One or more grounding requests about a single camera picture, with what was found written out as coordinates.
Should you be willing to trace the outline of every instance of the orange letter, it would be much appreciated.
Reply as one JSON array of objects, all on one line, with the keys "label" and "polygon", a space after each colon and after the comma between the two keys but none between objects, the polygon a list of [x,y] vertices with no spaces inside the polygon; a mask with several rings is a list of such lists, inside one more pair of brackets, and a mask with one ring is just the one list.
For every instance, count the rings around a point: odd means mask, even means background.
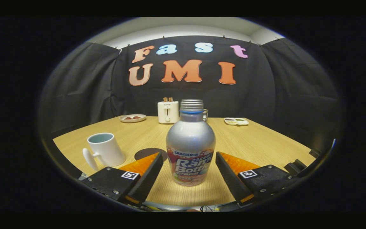
[{"label": "orange letter", "polygon": [[144,55],[147,56],[150,52],[149,49],[154,49],[154,48],[155,48],[155,46],[151,45],[146,48],[141,48],[141,49],[138,49],[137,51],[135,51],[135,59],[132,61],[132,63],[141,61],[144,58],[146,58],[146,57],[144,57]]},{"label": "orange letter", "polygon": [[201,60],[191,59],[183,66],[175,60],[168,60],[163,62],[166,65],[165,77],[161,80],[164,83],[170,83],[174,81],[172,74],[176,77],[177,81],[181,81],[187,73],[187,77],[184,79],[186,82],[201,82],[199,75],[199,66]]},{"label": "orange letter", "polygon": [[221,66],[221,78],[218,80],[221,84],[235,84],[235,80],[233,77],[233,68],[235,64],[231,64],[228,62],[218,62],[218,65]]},{"label": "orange letter", "polygon": [[144,66],[142,66],[142,68],[144,69],[144,77],[140,80],[138,80],[138,69],[139,66],[136,67],[132,67],[129,69],[129,83],[132,86],[141,86],[146,84],[146,82],[148,82],[149,80],[149,75],[151,74],[151,67],[153,66],[153,64],[145,64]]}]

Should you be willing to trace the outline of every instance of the bottle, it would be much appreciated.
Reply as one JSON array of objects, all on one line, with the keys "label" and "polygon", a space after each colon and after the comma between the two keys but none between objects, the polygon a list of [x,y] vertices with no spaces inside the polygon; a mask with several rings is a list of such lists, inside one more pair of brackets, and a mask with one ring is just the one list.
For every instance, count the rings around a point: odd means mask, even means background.
[{"label": "bottle", "polygon": [[167,157],[175,182],[184,186],[202,183],[215,148],[213,129],[203,121],[202,100],[182,100],[180,120],[167,133]]}]

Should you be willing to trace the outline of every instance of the letter m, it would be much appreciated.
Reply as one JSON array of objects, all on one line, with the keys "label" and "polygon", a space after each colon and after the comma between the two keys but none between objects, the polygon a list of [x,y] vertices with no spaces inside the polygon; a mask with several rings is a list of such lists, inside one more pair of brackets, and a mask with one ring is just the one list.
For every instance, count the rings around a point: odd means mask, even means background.
[{"label": "letter m", "polygon": [[187,61],[183,67],[181,67],[180,64],[175,60],[168,60],[163,62],[163,64],[166,65],[165,77],[162,79],[162,82],[164,83],[170,83],[174,81],[172,74],[174,74],[177,81],[181,81],[187,74],[186,78],[184,78],[184,81],[201,82],[199,75],[199,66],[201,64],[201,60],[191,59]]}]

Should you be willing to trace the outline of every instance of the white toaster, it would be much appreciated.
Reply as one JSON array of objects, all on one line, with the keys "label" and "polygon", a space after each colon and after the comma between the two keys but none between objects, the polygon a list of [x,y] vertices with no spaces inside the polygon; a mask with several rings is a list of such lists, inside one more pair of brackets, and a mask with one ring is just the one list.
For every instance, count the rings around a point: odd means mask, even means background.
[{"label": "white toaster", "polygon": [[176,123],[179,121],[179,102],[163,101],[158,103],[159,123]]}]

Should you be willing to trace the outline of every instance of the black curtain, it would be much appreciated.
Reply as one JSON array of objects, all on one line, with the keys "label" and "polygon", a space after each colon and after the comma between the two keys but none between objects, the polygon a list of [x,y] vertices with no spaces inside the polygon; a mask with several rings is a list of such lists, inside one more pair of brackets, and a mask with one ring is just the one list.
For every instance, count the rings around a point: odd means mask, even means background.
[{"label": "black curtain", "polygon": [[340,136],[342,103],[325,68],[287,38],[261,46],[273,73],[272,129],[323,152]]},{"label": "black curtain", "polygon": [[[196,52],[195,44],[209,42],[213,51]],[[158,55],[162,45],[177,52]],[[135,51],[154,46],[145,59],[132,63]],[[240,45],[248,58],[235,55]],[[201,82],[163,83],[164,61],[184,66],[201,60]],[[218,62],[235,64],[234,85],[221,84]],[[149,80],[129,83],[129,69],[153,64]],[[40,127],[47,139],[125,114],[157,116],[157,102],[203,99],[209,117],[246,117],[319,151],[340,134],[341,102],[327,71],[306,51],[287,38],[262,46],[212,36],[160,38],[118,50],[84,43],[71,52],[46,82],[39,110]]]},{"label": "black curtain", "polygon": [[55,138],[83,126],[119,115],[112,101],[113,69],[120,50],[84,43],[63,59],[42,91],[40,128]]}]

